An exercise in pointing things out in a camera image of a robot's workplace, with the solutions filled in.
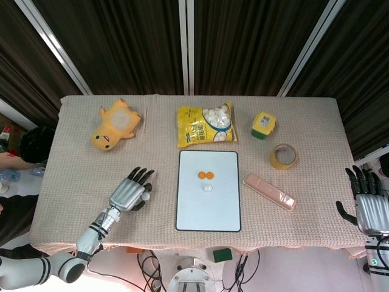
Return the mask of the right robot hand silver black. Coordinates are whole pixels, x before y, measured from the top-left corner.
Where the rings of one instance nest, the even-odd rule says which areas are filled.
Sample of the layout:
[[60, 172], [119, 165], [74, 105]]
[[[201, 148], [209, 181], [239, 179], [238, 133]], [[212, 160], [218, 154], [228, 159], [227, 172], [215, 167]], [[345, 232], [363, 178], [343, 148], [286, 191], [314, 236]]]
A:
[[340, 201], [336, 202], [340, 216], [357, 226], [366, 236], [388, 235], [388, 191], [380, 178], [372, 171], [355, 165], [345, 169], [355, 203], [355, 216], [346, 212]]

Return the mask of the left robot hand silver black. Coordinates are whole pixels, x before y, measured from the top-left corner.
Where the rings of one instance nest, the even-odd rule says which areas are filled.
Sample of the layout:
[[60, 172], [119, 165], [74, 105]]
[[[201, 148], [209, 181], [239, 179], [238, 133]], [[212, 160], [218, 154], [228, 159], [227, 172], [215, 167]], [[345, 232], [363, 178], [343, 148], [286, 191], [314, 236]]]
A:
[[154, 170], [136, 167], [109, 198], [109, 205], [119, 212], [138, 211], [150, 199], [152, 185], [147, 182]]

